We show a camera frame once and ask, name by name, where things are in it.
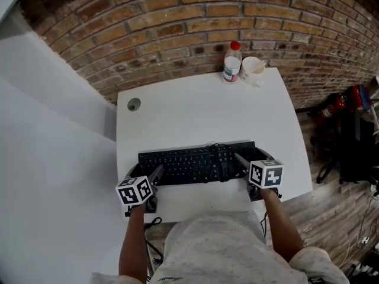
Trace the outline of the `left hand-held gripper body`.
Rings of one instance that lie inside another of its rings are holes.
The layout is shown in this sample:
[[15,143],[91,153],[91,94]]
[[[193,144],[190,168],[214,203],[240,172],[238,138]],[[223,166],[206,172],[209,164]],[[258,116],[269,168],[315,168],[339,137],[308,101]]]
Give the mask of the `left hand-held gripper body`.
[[125,177],[115,191],[120,200],[123,218],[130,218],[131,210],[145,204],[145,213],[154,214],[158,208],[158,176]]

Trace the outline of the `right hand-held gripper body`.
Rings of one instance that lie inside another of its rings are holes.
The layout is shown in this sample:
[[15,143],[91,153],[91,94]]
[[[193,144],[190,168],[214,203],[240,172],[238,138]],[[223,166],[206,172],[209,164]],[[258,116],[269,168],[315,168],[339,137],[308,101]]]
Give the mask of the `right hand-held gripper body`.
[[247,192],[251,202],[262,199],[261,190],[272,189],[281,199],[278,191],[284,173],[284,165],[279,160],[256,160],[248,163]]

